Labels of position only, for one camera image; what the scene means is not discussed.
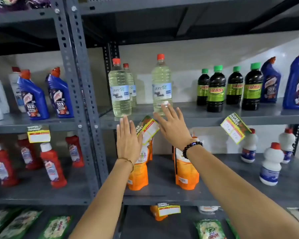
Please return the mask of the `yellow shelf price tag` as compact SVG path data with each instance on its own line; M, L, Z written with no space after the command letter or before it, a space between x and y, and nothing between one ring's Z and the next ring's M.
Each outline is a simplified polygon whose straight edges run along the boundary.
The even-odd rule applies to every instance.
M168 216L170 214L181 213L181 208L179 204L169 204L166 202L157 203L158 216Z
M146 115L136 126L137 136L143 132L143 146L145 146L158 131L159 124L149 115Z
M220 126L229 137L231 137L235 144L239 144L247 134L251 134L251 130L235 112L228 115Z
M27 136L30 143L45 143L51 141L49 125L27 126Z

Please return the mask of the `person's right hand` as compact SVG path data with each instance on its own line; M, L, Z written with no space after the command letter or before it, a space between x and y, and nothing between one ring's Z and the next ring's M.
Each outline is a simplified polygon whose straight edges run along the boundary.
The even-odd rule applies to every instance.
M176 113L178 115L178 121L172 123L169 121L169 103L167 106L161 104L161 108L165 115L165 130L161 130L166 140L174 147L183 150L187 145L193 143L195 140L192 138L188 129L185 129L181 123L181 110L177 107Z

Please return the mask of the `person's left hand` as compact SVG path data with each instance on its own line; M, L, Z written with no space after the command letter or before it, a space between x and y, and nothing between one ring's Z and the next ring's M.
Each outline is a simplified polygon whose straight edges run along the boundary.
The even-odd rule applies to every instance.
M131 161L132 164L135 164L139 159L140 152L137 152L137 134L136 127L134 122L129 120L130 122L130 131L131 137L128 143L125 143L125 115L120 118L120 130L121 130L121 139L120 144L117 146L117 155L118 158L124 158Z

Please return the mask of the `person's left forearm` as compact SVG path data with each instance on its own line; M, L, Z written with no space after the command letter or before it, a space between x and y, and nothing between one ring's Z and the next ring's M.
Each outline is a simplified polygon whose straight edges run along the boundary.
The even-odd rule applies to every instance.
M123 195L134 164L118 158L68 239L113 239Z

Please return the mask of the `white blue-label bleach bottle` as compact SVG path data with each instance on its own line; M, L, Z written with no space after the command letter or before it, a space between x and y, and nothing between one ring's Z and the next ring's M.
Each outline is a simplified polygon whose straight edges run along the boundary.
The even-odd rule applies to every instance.
M275 186L278 183L279 173L281 171L281 163L284 159L284 153L278 142L272 142L269 148L266 148L264 160L259 173L260 181L268 186Z
M292 128L285 128L284 132L279 135L280 148L284 153L284 159L282 164L288 164L293 155L293 144L295 143L296 137L293 134Z
M253 163L257 150L258 136L254 128L250 128L251 133L248 133L243 139L241 160L245 163Z

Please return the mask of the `tall white red-capped bottle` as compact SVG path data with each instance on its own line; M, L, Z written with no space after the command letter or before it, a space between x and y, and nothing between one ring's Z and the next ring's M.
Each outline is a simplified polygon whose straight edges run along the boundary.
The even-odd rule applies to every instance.
M20 92L20 88L18 86L18 79L20 75L20 68L19 67L11 67L12 73L8 75L10 85L13 91L13 95L15 97L17 106L22 113L26 113L25 107L24 107L24 101Z

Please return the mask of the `blue toilet cleaner bottle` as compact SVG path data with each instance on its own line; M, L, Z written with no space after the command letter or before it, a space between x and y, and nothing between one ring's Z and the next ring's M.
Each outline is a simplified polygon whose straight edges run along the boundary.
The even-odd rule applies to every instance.
M60 78L60 67L55 67L45 79L49 99L60 119L73 118L73 108L68 84Z
M283 109L299 109L299 56L290 66L290 73L283 98Z
M28 69L21 70L17 80L26 113L30 120L46 120L50 118L44 91L31 80Z
M276 103L278 98L281 73L274 67L276 57L271 57L261 67L263 84L261 89L261 103Z

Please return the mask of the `grey metal shelf rack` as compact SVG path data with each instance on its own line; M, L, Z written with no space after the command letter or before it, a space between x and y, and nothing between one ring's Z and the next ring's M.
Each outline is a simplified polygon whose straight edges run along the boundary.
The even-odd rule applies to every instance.
M95 99L81 15L71 12L77 0L51 0L51 8L0 13L2 24L53 19L57 40L69 84L74 108L73 119L56 117L30 121L25 114L5 114L0 120L0 134L25 133L30 126L48 126L53 132L74 131L79 135L83 151L83 169L65 166L68 184L61 189L48 185L43 169L21 170L19 185L3 188L0 185L0 204L11 205L88 205L108 175L106 155L101 135L100 116Z
M183 21L185 18L185 11L193 10L200 12L200 8L205 4L228 4L230 7L234 4L242 4L243 7L248 7L248 3L251 3L250 0L95 0L92 2L79 3L79 0L62 0L65 11L67 12L67 24L71 26L71 31L69 31L68 37L71 40L71 65L73 68L66 68L66 74L69 78L70 71L75 71L74 81L75 84L79 85L76 90L79 91L80 101L79 105L84 104L83 108L77 108L77 111L84 111L84 126L79 128L79 137L80 141L83 138L89 138L89 146L91 147L91 153L93 158L91 161L86 160L87 165L87 179L88 185L91 189L92 198L96 196L96 193L99 191L101 185L105 182L108 177L108 161L106 160L106 152L103 142L103 130L114 130L116 125L119 122L119 118L114 116L112 108L105 113L100 113L97 108L97 100L94 92L93 80L91 66L89 63L89 57L87 52L86 40L84 36L84 28L88 29L88 25L83 24L82 16L98 16L98 15L116 15L116 14L125 14L130 12L140 12L146 11L149 12L149 17L154 17L154 14L158 14L159 10L166 8L176 8L181 7L184 9L180 16L180 20ZM106 79L108 81L108 72L112 68L112 59L113 57L118 58L120 56L119 45L128 45L136 44L146 44L149 42L159 42L159 41L178 41L178 36L174 35L174 32L171 32L171 35L165 35L165 31L161 32L163 28L145 29L145 25L142 26L141 31L128 31L127 38L121 38L118 35L117 28L113 32L104 31L101 28L98 28L96 24L93 23L90 25L93 28L96 28L97 32L92 32L91 35L96 36L93 39L96 39L96 44L100 43L103 49L103 59L106 71ZM190 127L214 127L219 126L225 117L230 113L236 112L239 113L242 120L247 125L279 125L280 123L287 123L295 128L296 137L299 136L299 110L285 110L282 109L282 102L276 104L268 104L265 107L259 108L255 112L251 111L241 111L240 109L229 106L223 108L223 111L220 113L207 112L204 108L199 108L194 104L194 102L183 102L175 103L179 105L183 112L189 112L184 114L185 123ZM299 179L299 176L296 172L299 172L299 161L295 162L296 170L292 172L292 176L287 179L283 179L282 183L278 183L278 189L269 193L270 190L265 189L264 192L267 195L273 195L278 197L272 197L273 200L285 208L299 208L299 185L288 188L289 182L296 182L296 178ZM149 173L149 182L150 189L145 190L144 193L149 192L149 194L136 194L136 195L126 195L123 202L126 205L145 205L150 202L171 202L176 204L184 204L188 206L196 206L200 204L210 204L214 199L208 199L207 196L210 195L206 192L205 195L199 195L200 190L192 190L195 193L182 192L176 196L176 188L173 187L175 183L168 182L162 176L158 176L156 168L150 170Z

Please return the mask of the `orange refill pouch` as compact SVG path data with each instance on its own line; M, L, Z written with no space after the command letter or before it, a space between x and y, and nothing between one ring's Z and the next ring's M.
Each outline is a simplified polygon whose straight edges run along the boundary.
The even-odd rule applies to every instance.
M127 186L129 190L138 191L148 185L148 170L147 160L149 149L147 146L142 146L139 159L134 165L133 171L130 173Z
M153 159L153 148L152 148L152 142L153 142L153 137L148 141L148 158L147 162L151 161Z
M183 151L172 147L174 161L175 184L184 190L194 190L199 183L199 173L190 160L183 156Z
M153 214L156 221L163 221L164 219L166 219L168 217L168 215L164 215L164 216L159 215L159 208L157 205L151 205L150 211Z

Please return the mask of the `green detergent packet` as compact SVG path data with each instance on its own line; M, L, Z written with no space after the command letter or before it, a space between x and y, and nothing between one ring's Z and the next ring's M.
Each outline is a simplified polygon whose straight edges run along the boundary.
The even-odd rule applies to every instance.
M0 233L21 211L21 208L6 207L0 210Z
M12 222L0 233L0 239L22 239L28 229L41 215L42 210L23 210Z
M64 239L71 221L72 216L51 217L38 239Z
M226 219L226 222L227 222L228 226L230 227L231 232L233 233L235 239L241 239L239 234L237 233L236 229L233 227L233 225L231 224L231 221L228 218Z
M214 219L204 219L194 222L199 239L227 239L221 222Z

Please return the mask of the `dark bottle with green cap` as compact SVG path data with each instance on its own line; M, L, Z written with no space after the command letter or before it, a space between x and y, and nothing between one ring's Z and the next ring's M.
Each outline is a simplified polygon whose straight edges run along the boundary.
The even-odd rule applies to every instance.
M240 73L240 68L240 66L233 67L233 73L228 78L226 89L227 105L238 105L240 103L244 86L244 77Z
M227 79L222 71L222 65L214 66L214 74L210 77L208 85L207 112L218 113L223 109Z
M259 108L263 74L260 70L261 63L252 63L251 70L245 76L243 99L241 108L246 111L256 111Z
M210 83L210 77L208 75L208 68L203 68L202 74L198 78L198 85L197 85L196 104L198 106L205 106L207 104L209 83Z

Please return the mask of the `white pouch on shelf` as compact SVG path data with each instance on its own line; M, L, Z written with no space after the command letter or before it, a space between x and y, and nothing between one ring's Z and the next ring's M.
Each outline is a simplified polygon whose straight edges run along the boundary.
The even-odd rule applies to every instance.
M219 206L198 206L197 208L201 214L215 214L219 210Z

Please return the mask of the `person's right forearm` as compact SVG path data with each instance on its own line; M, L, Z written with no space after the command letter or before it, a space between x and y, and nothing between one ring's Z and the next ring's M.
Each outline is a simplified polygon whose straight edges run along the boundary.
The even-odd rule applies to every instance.
M186 156L241 239L299 239L299 222L201 145Z

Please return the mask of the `clear bottle with red cap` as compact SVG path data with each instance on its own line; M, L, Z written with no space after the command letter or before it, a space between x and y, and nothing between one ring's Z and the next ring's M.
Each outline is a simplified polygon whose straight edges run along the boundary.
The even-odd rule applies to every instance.
M161 104L172 104L172 80L162 53L157 55L157 64L152 70L152 98L154 112L164 116Z
M136 107L136 84L135 84L135 78L133 73L129 69L129 64L124 63L123 68L127 74L127 80L129 85L129 93L130 93L130 101L131 101L131 108Z
M129 84L126 71L119 58L112 60L112 69L108 73L112 110L115 117L129 116L132 113Z

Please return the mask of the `purple detergent packet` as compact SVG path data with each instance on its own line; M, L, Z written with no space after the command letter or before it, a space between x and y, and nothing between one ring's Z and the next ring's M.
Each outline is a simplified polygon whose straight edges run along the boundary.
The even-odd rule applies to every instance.
M30 9L42 9L51 7L50 0L26 0L25 3Z
M27 10L26 0L0 0L0 13Z

